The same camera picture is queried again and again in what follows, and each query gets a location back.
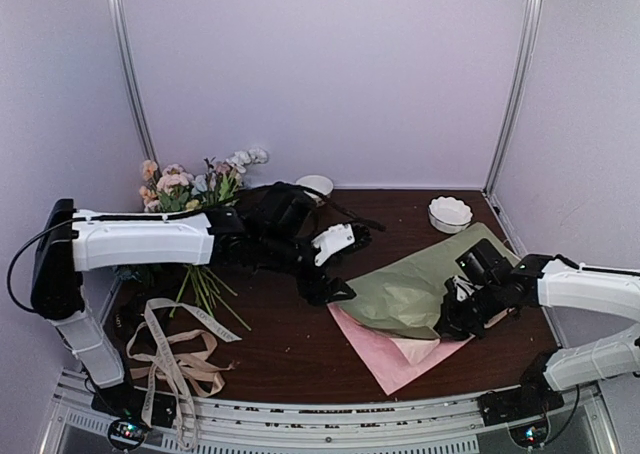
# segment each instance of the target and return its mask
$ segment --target scalloped white bowl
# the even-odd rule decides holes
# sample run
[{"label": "scalloped white bowl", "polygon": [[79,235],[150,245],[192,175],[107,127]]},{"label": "scalloped white bowl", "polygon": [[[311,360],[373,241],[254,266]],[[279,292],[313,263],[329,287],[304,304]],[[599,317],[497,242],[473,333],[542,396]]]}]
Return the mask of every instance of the scalloped white bowl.
[{"label": "scalloped white bowl", "polygon": [[429,204],[431,225],[445,234],[457,234],[471,224],[471,208],[455,197],[438,197]]}]

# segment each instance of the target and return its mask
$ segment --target metal corner post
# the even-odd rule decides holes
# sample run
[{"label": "metal corner post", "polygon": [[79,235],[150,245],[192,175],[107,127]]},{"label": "metal corner post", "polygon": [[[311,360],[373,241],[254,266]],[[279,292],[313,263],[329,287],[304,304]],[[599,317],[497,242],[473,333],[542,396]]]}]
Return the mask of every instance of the metal corner post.
[{"label": "metal corner post", "polygon": [[127,88],[127,98],[131,106],[133,120],[138,132],[142,152],[146,159],[158,161],[149,126],[142,107],[142,99],[138,88],[135,70],[133,68],[133,56],[131,55],[131,46],[129,44],[129,36],[127,33],[127,24],[124,15],[124,6],[122,0],[109,0],[109,9],[113,19],[113,27],[118,39],[118,47],[120,49],[120,61],[124,71],[125,83]]},{"label": "metal corner post", "polygon": [[520,48],[518,50],[518,58],[516,68],[513,74],[513,83],[511,84],[511,93],[507,102],[507,108],[502,120],[502,128],[498,145],[493,156],[493,162],[489,170],[489,176],[485,184],[484,192],[487,196],[494,193],[498,176],[504,163],[509,141],[516,124],[518,109],[522,101],[522,93],[526,80],[527,70],[533,55],[533,48],[538,34],[538,25],[540,23],[540,13],[542,12],[542,0],[527,0],[524,12],[524,20],[522,24],[522,35],[520,38]]}]

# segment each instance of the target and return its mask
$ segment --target flower bouquet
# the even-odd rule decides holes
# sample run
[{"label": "flower bouquet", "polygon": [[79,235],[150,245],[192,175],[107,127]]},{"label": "flower bouquet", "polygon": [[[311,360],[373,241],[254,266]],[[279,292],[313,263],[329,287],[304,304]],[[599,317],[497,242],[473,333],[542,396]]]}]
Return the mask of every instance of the flower bouquet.
[{"label": "flower bouquet", "polygon": [[[220,205],[224,201],[233,202],[233,197],[243,187],[243,175],[252,164],[264,164],[269,160],[267,153],[260,148],[237,151],[224,162],[205,159],[206,171],[194,176],[179,164],[170,164],[161,172],[154,161],[144,161],[142,178],[145,185],[140,187],[140,196],[145,212],[182,212],[204,209]],[[251,330],[247,323],[231,309],[222,297],[226,291],[234,296],[237,293],[225,284],[208,266],[186,265],[187,273],[178,291],[176,302],[180,302],[191,285],[195,293],[195,303],[213,316],[213,307],[219,302],[226,307],[241,323]],[[118,274],[123,279],[135,279],[145,284],[153,282],[156,266],[120,266]]]}]

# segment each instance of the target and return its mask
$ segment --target green wrapping paper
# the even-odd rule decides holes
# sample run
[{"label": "green wrapping paper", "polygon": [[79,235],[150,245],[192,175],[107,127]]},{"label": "green wrapping paper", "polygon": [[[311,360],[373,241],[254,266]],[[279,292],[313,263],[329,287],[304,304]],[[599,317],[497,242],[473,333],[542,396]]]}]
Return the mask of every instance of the green wrapping paper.
[{"label": "green wrapping paper", "polygon": [[389,335],[438,339],[433,330],[447,293],[444,282],[463,273],[455,260],[487,238],[513,264],[518,258],[481,223],[434,246],[348,282],[358,294],[338,304],[364,326]]}]

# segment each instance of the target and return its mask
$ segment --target beige ribbon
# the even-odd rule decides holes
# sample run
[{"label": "beige ribbon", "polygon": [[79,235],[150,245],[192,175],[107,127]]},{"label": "beige ribbon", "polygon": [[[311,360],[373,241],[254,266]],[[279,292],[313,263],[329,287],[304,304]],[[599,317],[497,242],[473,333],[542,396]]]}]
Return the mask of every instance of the beige ribbon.
[{"label": "beige ribbon", "polygon": [[[177,432],[176,438],[178,445],[183,450],[193,450],[198,445],[198,422],[196,419],[196,409],[191,396],[191,391],[185,379],[189,380],[189,383],[193,386],[196,393],[201,397],[209,397],[222,389],[224,386],[224,380],[222,379],[221,371],[226,371],[232,368],[220,368],[206,362],[206,359],[213,353],[218,343],[210,332],[202,329],[195,329],[189,332],[183,332],[175,334],[167,338],[162,332],[160,323],[156,318],[153,311],[155,309],[167,308],[167,307],[183,307],[189,311],[196,319],[204,324],[209,331],[215,333],[225,342],[238,341],[240,338],[222,326],[209,314],[204,312],[195,306],[188,304],[177,303],[169,299],[151,299],[147,301],[147,305],[144,309],[144,319],[136,332],[133,334],[131,340],[127,343],[127,356],[130,359],[135,359],[141,362],[150,362],[151,366],[131,369],[131,375],[134,379],[148,376],[147,394],[145,396],[144,405],[142,408],[142,420],[149,426],[151,426],[151,415],[153,413],[153,397],[156,391],[156,377],[160,380],[166,381],[169,384],[171,392],[176,398],[176,425]],[[131,354],[131,348],[135,343],[138,332],[145,326],[149,327],[149,331],[155,340],[158,349],[156,355],[149,354]],[[170,344],[177,342],[188,341],[196,339],[201,336],[205,342],[206,350],[185,354],[173,354]],[[211,383],[211,389],[207,393],[202,389],[198,381]],[[189,414],[193,416],[193,435],[191,436],[191,442],[185,443],[183,440],[183,413],[180,405],[180,400],[184,400],[189,407]]]}]

